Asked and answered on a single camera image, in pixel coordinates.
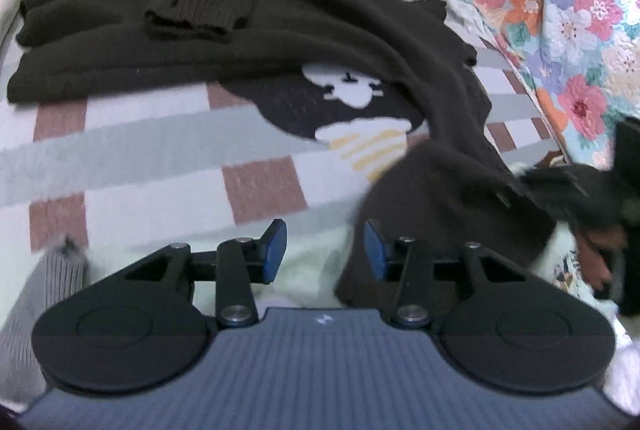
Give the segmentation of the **operator's right hand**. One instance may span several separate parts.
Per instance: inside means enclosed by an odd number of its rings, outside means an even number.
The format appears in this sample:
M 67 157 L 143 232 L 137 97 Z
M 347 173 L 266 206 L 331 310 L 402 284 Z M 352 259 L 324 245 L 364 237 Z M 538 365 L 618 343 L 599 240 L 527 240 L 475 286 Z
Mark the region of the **operator's right hand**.
M 627 246 L 627 235 L 621 226 L 602 230 L 574 231 L 577 259 L 582 278 L 594 290 L 611 283 L 612 273 L 602 257 L 602 251 L 617 252 Z

